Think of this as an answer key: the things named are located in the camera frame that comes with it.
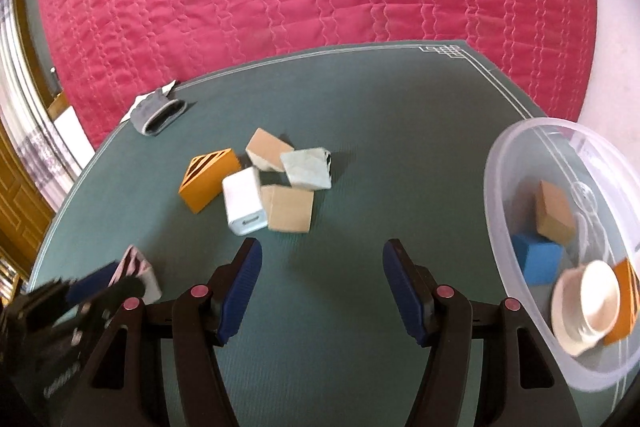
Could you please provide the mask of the pinkish white striped block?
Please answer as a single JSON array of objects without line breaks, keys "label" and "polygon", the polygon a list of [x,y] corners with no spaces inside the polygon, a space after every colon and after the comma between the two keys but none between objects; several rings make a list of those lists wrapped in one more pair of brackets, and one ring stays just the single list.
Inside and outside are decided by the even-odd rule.
[{"label": "pinkish white striped block", "polygon": [[122,255],[108,285],[115,285],[124,277],[137,277],[142,282],[144,286],[142,300],[146,305],[152,305],[162,297],[160,284],[157,282],[151,262],[134,245],[130,245]]}]

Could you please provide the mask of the white bowl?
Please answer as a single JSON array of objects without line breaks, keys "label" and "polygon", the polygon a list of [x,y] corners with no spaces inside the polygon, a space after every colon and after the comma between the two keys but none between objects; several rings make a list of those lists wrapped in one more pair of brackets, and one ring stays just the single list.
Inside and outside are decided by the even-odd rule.
[{"label": "white bowl", "polygon": [[602,260],[562,272],[551,298],[552,332],[576,358],[612,331],[620,315],[620,284]]}]

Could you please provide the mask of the orange striped wedge block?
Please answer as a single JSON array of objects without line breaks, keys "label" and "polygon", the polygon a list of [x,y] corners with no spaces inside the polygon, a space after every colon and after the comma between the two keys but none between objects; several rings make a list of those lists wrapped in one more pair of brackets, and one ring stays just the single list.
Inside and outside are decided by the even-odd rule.
[{"label": "orange striped wedge block", "polygon": [[195,156],[186,168],[179,195],[193,213],[199,213],[222,192],[222,180],[240,170],[232,148]]}]

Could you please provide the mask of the blue wooden block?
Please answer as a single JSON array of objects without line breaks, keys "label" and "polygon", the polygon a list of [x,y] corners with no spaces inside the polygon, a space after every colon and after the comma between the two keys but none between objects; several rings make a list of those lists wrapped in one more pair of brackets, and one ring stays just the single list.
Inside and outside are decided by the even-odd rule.
[{"label": "blue wooden block", "polygon": [[527,285],[548,285],[555,281],[564,248],[535,234],[514,234],[512,247]]}]

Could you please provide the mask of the white power adapter cube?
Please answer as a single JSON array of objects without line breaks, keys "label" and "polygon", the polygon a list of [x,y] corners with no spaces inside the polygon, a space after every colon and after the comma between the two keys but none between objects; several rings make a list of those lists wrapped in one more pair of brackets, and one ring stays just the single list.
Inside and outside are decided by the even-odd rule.
[{"label": "white power adapter cube", "polygon": [[226,176],[222,180],[222,193],[228,227],[235,235],[244,236],[268,225],[262,182],[255,167]]}]

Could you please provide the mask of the brown wooden rectangular block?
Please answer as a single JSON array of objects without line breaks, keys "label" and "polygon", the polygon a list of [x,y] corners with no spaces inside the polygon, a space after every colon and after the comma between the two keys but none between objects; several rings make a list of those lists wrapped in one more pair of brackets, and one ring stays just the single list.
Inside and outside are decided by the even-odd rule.
[{"label": "brown wooden rectangular block", "polygon": [[535,194],[535,212],[539,235],[563,246],[574,239],[576,222],[570,201],[561,187],[540,180]]}]

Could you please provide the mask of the tan wooden wedge block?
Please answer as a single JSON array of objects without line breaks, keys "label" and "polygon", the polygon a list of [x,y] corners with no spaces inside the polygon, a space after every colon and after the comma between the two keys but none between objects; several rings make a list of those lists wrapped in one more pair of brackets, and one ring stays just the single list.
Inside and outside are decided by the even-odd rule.
[{"label": "tan wooden wedge block", "polygon": [[282,233],[308,233],[311,226],[314,192],[271,184],[262,187],[268,229]]}]

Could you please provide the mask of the tan wooden triangle block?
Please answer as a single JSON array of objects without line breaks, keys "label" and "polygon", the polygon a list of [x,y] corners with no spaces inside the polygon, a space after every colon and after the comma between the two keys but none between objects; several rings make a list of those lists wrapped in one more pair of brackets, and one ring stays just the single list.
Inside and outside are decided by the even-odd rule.
[{"label": "tan wooden triangle block", "polygon": [[245,147],[253,166],[265,172],[283,172],[281,155],[293,152],[294,147],[262,128],[257,128]]}]

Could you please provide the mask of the white zebra-striped block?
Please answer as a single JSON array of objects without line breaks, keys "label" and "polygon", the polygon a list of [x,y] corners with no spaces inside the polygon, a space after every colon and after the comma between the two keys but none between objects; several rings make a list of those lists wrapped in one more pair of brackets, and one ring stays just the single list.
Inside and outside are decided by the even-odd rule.
[{"label": "white zebra-striped block", "polygon": [[323,147],[291,150],[280,155],[284,172],[292,187],[307,191],[332,187],[332,155]]}]

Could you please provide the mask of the wooden furniture at left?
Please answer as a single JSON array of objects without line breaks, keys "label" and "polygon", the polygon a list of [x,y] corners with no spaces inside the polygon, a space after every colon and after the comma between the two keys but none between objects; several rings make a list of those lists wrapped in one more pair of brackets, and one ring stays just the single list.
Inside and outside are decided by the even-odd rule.
[{"label": "wooden furniture at left", "polygon": [[37,84],[25,0],[1,0],[1,258],[24,282],[79,166]]}]

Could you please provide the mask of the clear plastic bowl container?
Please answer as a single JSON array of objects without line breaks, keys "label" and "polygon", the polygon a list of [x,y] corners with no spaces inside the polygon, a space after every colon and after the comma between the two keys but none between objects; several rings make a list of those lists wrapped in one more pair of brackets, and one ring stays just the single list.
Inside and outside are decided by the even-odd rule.
[{"label": "clear plastic bowl container", "polygon": [[[576,234],[552,262],[534,260],[536,194],[549,182],[566,196]],[[591,129],[558,118],[511,124],[491,147],[484,173],[488,235],[504,290],[523,303],[567,384],[586,392],[626,386],[639,368],[639,329],[571,355],[552,329],[552,294],[566,270],[594,260],[639,265],[639,175]]]}]

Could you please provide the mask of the white paper sheet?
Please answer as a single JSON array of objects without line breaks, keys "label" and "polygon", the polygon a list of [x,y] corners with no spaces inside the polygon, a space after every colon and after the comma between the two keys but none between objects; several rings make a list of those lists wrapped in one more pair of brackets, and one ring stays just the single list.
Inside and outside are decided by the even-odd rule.
[{"label": "white paper sheet", "polygon": [[[176,87],[176,84],[177,84],[176,80],[171,80],[171,82],[168,82],[164,84],[162,87],[157,88],[157,91],[160,91],[163,93],[163,95],[167,96],[172,90],[174,90],[174,88]],[[119,122],[123,124],[124,122],[128,121],[131,118],[131,114],[134,113],[134,110],[143,101],[149,98],[149,96],[151,96],[152,94],[153,94],[153,91],[137,95],[134,98],[134,101],[132,102],[131,106],[128,108],[127,112],[124,114],[124,116],[122,116],[122,118],[120,118]]]}]

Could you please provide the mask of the green table mat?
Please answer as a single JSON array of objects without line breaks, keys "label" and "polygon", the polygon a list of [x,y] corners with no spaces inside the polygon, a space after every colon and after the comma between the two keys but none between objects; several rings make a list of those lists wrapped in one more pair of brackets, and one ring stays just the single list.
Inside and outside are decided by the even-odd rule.
[{"label": "green table mat", "polygon": [[242,237],[224,199],[193,213],[193,157],[244,155],[257,128],[332,155],[308,233],[261,229],[262,271],[239,334],[216,352],[244,426],[401,426],[428,352],[406,330],[383,270],[399,239],[436,281],[500,303],[484,204],[498,136],[542,113],[461,42],[334,46],[214,72],[175,91],[188,108],[145,138],[120,124],[63,202],[32,283],[83,277],[134,245],[166,299],[204,283]]}]

